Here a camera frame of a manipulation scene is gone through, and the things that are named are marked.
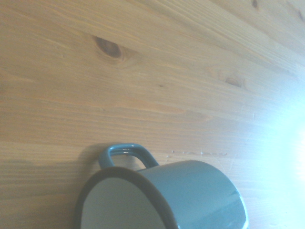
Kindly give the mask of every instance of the pine wood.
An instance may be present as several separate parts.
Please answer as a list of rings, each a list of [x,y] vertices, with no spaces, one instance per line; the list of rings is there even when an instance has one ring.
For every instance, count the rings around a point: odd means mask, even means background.
[[[304,37],[301,0],[0,0],[0,228],[69,228],[123,142],[222,170],[251,228],[304,228]]]

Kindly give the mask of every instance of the enamel mug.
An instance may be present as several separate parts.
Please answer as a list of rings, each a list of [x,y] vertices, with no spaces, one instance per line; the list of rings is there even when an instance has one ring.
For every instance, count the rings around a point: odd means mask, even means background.
[[[131,155],[146,169],[116,167]],[[217,168],[201,161],[160,166],[141,145],[119,144],[99,157],[101,170],[82,189],[74,229],[247,229],[242,196]]]

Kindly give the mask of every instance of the wood knot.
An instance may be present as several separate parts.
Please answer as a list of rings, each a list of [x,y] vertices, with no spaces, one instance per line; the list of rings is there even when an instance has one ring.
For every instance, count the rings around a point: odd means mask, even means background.
[[[119,58],[122,55],[121,49],[116,43],[110,42],[100,37],[95,37],[95,42],[104,53],[113,58]]]
[[[299,18],[300,18],[302,21],[304,21],[304,17],[303,17],[303,15],[302,15],[302,13],[301,13],[300,10],[299,10],[298,14],[299,14]]]
[[[254,8],[257,8],[257,0],[252,0],[252,6],[253,6]]]
[[[233,78],[227,78],[225,82],[234,85],[236,87],[242,87],[241,84],[236,79]]]

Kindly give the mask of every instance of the wooden surface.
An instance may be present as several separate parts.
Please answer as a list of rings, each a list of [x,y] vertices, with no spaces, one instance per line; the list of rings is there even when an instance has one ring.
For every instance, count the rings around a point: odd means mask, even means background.
[[[0,0],[0,228],[70,228],[134,142],[223,171],[251,228],[303,229],[304,111],[303,0]]]

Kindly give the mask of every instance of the wooden table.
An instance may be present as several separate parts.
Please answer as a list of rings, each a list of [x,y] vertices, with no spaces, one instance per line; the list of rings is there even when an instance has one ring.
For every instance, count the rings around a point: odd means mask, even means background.
[[[302,0],[0,0],[0,228],[69,228],[134,142],[223,171],[252,229],[303,229],[304,111]]]

